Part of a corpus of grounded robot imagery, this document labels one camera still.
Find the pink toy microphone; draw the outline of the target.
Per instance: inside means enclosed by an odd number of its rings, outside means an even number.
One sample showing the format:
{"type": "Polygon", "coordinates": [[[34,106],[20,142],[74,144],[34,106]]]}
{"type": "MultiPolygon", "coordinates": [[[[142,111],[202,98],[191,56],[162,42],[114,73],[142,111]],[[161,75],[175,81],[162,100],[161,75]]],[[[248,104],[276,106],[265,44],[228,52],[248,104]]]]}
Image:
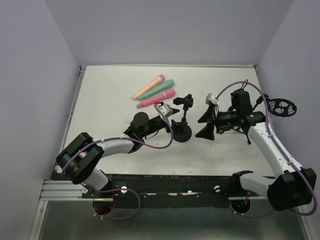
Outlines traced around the pink toy microphone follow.
{"type": "Polygon", "coordinates": [[[162,102],[165,99],[172,98],[176,94],[176,91],[173,88],[167,89],[162,93],[159,93],[155,96],[152,96],[146,100],[141,101],[136,105],[138,109],[150,106],[152,104],[162,102]]]}

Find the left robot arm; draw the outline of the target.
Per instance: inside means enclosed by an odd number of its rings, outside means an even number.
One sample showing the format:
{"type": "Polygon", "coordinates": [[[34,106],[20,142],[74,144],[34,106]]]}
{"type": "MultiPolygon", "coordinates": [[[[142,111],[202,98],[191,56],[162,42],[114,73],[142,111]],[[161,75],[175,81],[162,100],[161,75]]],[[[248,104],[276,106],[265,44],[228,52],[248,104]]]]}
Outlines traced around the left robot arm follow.
{"type": "Polygon", "coordinates": [[[122,134],[109,138],[94,138],[87,132],[80,133],[56,157],[61,168],[61,175],[71,180],[74,185],[83,184],[97,191],[106,190],[110,178],[96,168],[98,162],[105,157],[117,154],[131,154],[142,146],[152,149],[168,148],[174,139],[174,130],[168,117],[179,112],[168,104],[155,105],[158,116],[149,118],[145,112],[134,115],[130,126],[122,134]],[[165,129],[170,134],[170,141],[164,146],[150,145],[144,138],[165,129]]]}

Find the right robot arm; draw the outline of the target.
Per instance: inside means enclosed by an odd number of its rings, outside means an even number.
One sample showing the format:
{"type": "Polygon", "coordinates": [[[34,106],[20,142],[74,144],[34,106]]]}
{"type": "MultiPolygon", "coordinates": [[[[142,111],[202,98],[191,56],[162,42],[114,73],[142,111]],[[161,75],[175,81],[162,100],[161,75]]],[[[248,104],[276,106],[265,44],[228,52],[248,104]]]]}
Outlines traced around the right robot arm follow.
{"type": "Polygon", "coordinates": [[[254,192],[268,199],[276,211],[283,211],[313,203],[312,215],[318,208],[314,193],[317,179],[311,168],[304,168],[286,150],[261,111],[255,111],[247,91],[234,91],[230,94],[231,107],[228,111],[219,111],[219,100],[214,94],[208,94],[205,102],[208,109],[198,120],[206,126],[195,136],[214,140],[215,133],[227,128],[237,127],[243,131],[248,141],[253,141],[267,160],[274,178],[267,178],[245,170],[233,174],[234,188],[254,192]]]}

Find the black round-base mic stand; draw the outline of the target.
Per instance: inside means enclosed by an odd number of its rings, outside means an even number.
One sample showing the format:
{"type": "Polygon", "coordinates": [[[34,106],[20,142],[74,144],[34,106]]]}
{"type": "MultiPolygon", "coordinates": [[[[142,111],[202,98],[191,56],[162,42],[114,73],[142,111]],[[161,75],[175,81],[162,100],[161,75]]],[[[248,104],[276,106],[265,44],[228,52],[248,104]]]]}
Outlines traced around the black round-base mic stand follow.
{"type": "Polygon", "coordinates": [[[191,127],[188,125],[187,122],[187,111],[193,106],[194,104],[194,99],[192,97],[192,94],[188,94],[185,97],[176,97],[173,100],[173,104],[174,105],[183,105],[183,116],[181,118],[180,122],[184,122],[184,128],[181,131],[181,133],[178,136],[173,136],[173,139],[176,142],[179,143],[185,143],[187,141],[190,140],[191,136],[192,136],[192,129],[191,127]]]}

